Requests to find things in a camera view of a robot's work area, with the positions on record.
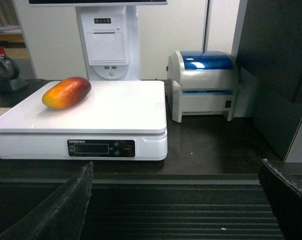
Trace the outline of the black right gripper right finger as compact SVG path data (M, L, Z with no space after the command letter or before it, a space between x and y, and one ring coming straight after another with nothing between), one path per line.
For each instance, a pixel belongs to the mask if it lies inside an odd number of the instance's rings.
M259 183L286 240L302 240L302 181L262 159Z

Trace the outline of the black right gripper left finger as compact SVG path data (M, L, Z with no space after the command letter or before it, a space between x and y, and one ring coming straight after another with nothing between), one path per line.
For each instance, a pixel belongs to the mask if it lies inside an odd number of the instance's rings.
M92 195L93 163L84 165L67 182L16 224L0 240L80 239Z

